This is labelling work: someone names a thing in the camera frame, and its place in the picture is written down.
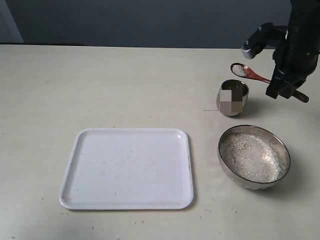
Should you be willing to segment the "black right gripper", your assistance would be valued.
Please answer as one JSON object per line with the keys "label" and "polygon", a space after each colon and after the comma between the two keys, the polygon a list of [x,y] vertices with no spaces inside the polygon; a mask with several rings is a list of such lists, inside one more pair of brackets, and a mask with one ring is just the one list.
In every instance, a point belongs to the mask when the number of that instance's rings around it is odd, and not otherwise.
{"label": "black right gripper", "polygon": [[[320,54],[320,2],[318,0],[291,0],[287,34],[277,47],[275,70],[265,94],[273,99],[305,99],[298,88],[314,72]],[[285,89],[285,80],[300,79]]]}

